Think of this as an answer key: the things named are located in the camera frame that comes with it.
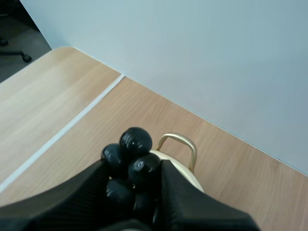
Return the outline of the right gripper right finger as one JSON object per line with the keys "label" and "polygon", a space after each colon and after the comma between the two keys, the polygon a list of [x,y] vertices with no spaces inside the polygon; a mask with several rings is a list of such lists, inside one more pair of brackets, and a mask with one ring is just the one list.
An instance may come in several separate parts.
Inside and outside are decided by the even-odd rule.
{"label": "right gripper right finger", "polygon": [[194,187],[169,160],[161,161],[161,203],[167,231],[258,231],[252,217]]}

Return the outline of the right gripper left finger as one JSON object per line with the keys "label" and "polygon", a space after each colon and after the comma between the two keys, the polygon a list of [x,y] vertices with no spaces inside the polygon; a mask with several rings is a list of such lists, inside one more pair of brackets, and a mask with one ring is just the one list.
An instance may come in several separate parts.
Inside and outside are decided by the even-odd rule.
{"label": "right gripper left finger", "polygon": [[133,231],[133,220],[112,221],[104,204],[109,172],[96,161],[67,181],[0,208],[2,231]]}

